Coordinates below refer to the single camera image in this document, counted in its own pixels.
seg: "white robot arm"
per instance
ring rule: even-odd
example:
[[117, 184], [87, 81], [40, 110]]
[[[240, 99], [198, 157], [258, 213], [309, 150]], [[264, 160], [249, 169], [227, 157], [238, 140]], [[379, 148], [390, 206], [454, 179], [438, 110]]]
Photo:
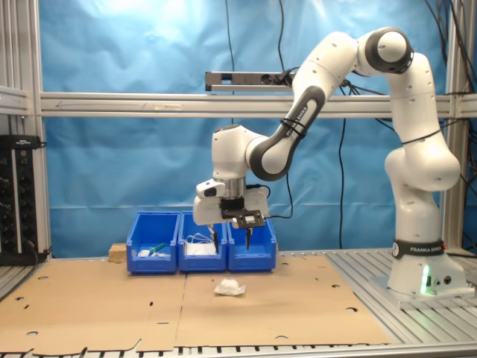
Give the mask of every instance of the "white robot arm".
[[[459, 292], [464, 273], [443, 251], [439, 211], [432, 192], [451, 188], [460, 165], [447, 148], [437, 120], [431, 67], [423, 54], [414, 53], [407, 37], [396, 28], [381, 28], [358, 40], [335, 32], [305, 59], [293, 80], [294, 103], [277, 131], [266, 137], [241, 125], [217, 129], [212, 138], [213, 179], [197, 186], [196, 224], [232, 222], [247, 230], [263, 226], [268, 217], [263, 188], [247, 189], [245, 175], [272, 181], [290, 169], [295, 148], [306, 135], [326, 100], [349, 72], [383, 75], [390, 87], [394, 129], [402, 147], [391, 152], [385, 169], [391, 179], [397, 208], [394, 253], [397, 258], [389, 286], [407, 295]], [[405, 270], [423, 271], [423, 260], [435, 261], [436, 278], [423, 293], [422, 277], [409, 278]], [[443, 281], [444, 267], [454, 283]]]

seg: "blue bin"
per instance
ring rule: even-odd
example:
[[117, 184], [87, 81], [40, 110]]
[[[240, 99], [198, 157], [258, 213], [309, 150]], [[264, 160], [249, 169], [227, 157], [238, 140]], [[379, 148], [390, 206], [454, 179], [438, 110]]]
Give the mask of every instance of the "blue bin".
[[227, 224], [229, 240], [229, 270], [271, 271], [277, 263], [277, 237], [270, 220], [265, 226], [255, 227], [250, 238], [250, 247], [245, 247], [245, 229], [234, 229]]
[[218, 254], [216, 255], [185, 255], [185, 242], [189, 235], [201, 233], [210, 237], [210, 231], [205, 225], [197, 226], [192, 212], [182, 212], [180, 216], [179, 270], [183, 272], [221, 272], [227, 269], [227, 230], [225, 224], [215, 224], [214, 231], [218, 238]]
[[[180, 213], [138, 212], [127, 235], [127, 270], [132, 274], [174, 273], [177, 270], [177, 235]], [[168, 257], [138, 257], [141, 250], [167, 244], [158, 253]]]

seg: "white tissue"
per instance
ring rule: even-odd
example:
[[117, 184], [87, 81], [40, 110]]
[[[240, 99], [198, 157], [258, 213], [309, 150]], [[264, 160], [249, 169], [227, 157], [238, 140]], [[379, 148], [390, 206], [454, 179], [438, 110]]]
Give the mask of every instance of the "white tissue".
[[186, 242], [186, 255], [215, 255], [215, 245], [210, 242]]
[[245, 286], [239, 287], [239, 283], [232, 278], [224, 278], [220, 284], [215, 287], [215, 293], [226, 296], [237, 296], [245, 293]]

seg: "blue curtain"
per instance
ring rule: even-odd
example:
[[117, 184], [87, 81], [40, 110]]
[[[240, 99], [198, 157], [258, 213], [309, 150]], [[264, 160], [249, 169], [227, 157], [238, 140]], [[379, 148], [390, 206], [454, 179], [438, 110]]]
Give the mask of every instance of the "blue curtain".
[[[360, 37], [394, 26], [430, 60], [445, 87], [437, 27], [424, 1], [284, 0], [282, 53], [299, 66], [332, 31]], [[278, 0], [229, 0], [236, 71], [281, 71]], [[232, 69], [224, 0], [40, 0], [45, 91], [204, 93], [204, 72]], [[348, 78], [387, 91], [383, 78]], [[270, 135], [279, 119], [237, 119]], [[338, 247], [342, 120], [319, 119], [290, 171], [295, 214], [273, 221], [281, 250]], [[138, 210], [190, 210], [212, 176], [211, 138], [230, 119], [46, 118], [51, 235], [56, 257], [107, 254]], [[389, 247], [394, 200], [384, 161], [397, 136], [350, 119], [343, 146], [345, 248]], [[257, 182], [252, 175], [248, 183]], [[287, 214], [285, 180], [271, 183], [271, 212]]]

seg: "cardboard sheet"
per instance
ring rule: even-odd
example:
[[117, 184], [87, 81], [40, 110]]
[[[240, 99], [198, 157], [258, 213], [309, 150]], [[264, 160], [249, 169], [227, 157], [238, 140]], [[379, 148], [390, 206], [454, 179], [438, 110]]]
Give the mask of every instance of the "cardboard sheet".
[[167, 351], [184, 275], [141, 276], [125, 263], [54, 261], [0, 303], [0, 352]]
[[[245, 295], [216, 295], [224, 277], [246, 285]], [[126, 351], [139, 340], [138, 351], [389, 342], [324, 257], [280, 258], [273, 273], [187, 278], [134, 277], [124, 263], [54, 261], [0, 303], [0, 353]]]
[[[215, 295], [224, 277], [246, 285], [245, 295]], [[176, 338], [186, 347], [388, 342], [325, 257], [280, 258], [268, 274], [188, 275]]]

